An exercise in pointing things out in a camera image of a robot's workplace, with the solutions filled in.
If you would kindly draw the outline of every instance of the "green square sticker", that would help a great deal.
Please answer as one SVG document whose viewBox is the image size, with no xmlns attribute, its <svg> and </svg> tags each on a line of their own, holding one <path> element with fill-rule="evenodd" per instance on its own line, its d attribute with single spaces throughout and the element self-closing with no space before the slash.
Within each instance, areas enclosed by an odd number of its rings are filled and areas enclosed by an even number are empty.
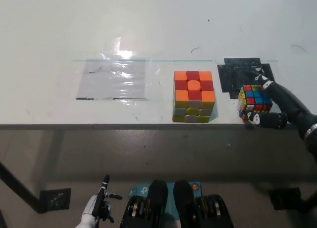
<svg viewBox="0 0 317 228">
<path fill-rule="evenodd" d="M 260 87 L 259 86 L 251 86 L 252 91 L 260 91 Z"/>
</svg>

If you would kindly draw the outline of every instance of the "black metal table leg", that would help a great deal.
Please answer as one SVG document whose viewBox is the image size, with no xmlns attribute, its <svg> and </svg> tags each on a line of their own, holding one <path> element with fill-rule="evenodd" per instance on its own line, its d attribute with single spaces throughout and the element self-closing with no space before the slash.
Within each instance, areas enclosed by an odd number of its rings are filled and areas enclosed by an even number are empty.
<svg viewBox="0 0 317 228">
<path fill-rule="evenodd" d="M 0 179 L 37 213 L 48 211 L 47 206 L 34 196 L 1 162 Z"/>
<path fill-rule="evenodd" d="M 5 219 L 3 217 L 1 210 L 0 210 L 0 228 L 8 228 L 8 226 L 5 223 Z"/>
</svg>

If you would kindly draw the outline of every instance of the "orange cube face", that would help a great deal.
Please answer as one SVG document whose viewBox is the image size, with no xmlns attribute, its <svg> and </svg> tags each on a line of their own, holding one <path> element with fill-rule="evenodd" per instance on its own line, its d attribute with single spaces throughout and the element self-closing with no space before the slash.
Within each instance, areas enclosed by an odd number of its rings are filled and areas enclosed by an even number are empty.
<svg viewBox="0 0 317 228">
<path fill-rule="evenodd" d="M 174 122 L 208 123 L 214 103 L 210 71 L 174 72 Z"/>
</svg>

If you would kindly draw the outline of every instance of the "table leg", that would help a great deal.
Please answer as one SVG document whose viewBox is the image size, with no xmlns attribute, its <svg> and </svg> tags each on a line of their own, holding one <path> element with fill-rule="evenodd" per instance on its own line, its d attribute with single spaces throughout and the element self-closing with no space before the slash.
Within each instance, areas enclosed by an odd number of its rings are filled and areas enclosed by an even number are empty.
<svg viewBox="0 0 317 228">
<path fill-rule="evenodd" d="M 34 196 L 1 162 L 0 162 L 0 179 L 11 188 L 20 198 L 23 199 L 37 213 L 48 211 L 36 196 Z"/>
</svg>

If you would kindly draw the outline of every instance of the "rubik's cube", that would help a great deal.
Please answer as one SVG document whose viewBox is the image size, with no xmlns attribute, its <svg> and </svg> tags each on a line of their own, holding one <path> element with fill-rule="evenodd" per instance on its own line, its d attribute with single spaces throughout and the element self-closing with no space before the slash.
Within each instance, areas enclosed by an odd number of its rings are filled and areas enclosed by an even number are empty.
<svg viewBox="0 0 317 228">
<path fill-rule="evenodd" d="M 207 123 L 214 103 L 210 71 L 174 72 L 173 122 Z"/>
<path fill-rule="evenodd" d="M 262 86 L 242 86 L 239 92 L 239 116 L 246 119 L 248 113 L 269 112 L 272 107 L 272 100 L 262 90 Z"/>
</svg>

